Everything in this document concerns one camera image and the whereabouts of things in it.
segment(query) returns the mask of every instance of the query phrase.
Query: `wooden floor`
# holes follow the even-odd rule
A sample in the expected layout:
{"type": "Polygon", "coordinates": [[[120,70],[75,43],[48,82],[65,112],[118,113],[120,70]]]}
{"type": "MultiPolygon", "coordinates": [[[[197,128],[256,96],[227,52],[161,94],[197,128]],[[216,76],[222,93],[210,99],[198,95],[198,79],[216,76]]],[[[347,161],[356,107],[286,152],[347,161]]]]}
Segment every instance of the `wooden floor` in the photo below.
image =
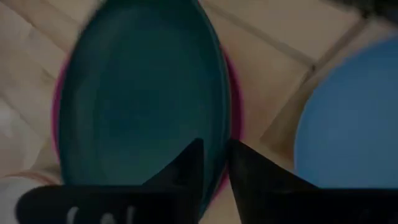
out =
{"type": "MultiPolygon", "coordinates": [[[[55,79],[99,0],[0,0],[0,176],[50,164],[55,79]]],[[[302,108],[347,56],[395,29],[320,0],[202,0],[235,64],[244,105],[242,141],[292,170],[302,108]]],[[[203,223],[239,223],[228,186],[203,223]]]]}

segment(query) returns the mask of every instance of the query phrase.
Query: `teal plate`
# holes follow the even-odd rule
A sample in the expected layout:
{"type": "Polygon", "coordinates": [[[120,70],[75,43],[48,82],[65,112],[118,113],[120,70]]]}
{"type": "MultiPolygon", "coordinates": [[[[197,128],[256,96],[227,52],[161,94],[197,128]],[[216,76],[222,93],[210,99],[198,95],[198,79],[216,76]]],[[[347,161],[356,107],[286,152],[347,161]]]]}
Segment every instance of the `teal plate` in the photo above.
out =
{"type": "Polygon", "coordinates": [[[229,104],[220,43],[197,2],[108,1],[66,69],[58,132],[65,183],[139,185],[202,138],[206,207],[225,163],[229,104]]]}

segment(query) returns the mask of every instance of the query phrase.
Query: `wooden surface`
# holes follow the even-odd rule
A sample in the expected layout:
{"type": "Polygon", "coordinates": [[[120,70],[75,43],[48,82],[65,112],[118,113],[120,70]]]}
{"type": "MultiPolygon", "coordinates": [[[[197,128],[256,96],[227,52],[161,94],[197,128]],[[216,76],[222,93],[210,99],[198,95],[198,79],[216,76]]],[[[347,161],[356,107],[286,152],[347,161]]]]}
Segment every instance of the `wooden surface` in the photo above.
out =
{"type": "MultiPolygon", "coordinates": [[[[371,20],[337,49],[363,21],[325,1],[200,2],[236,67],[244,106],[242,141],[288,170],[293,169],[295,128],[312,90],[343,58],[393,30],[371,20]]],[[[99,4],[0,0],[0,176],[28,169],[36,158],[35,167],[56,163],[49,140],[55,79],[99,4]]],[[[201,221],[239,222],[230,186],[201,221]]]]}

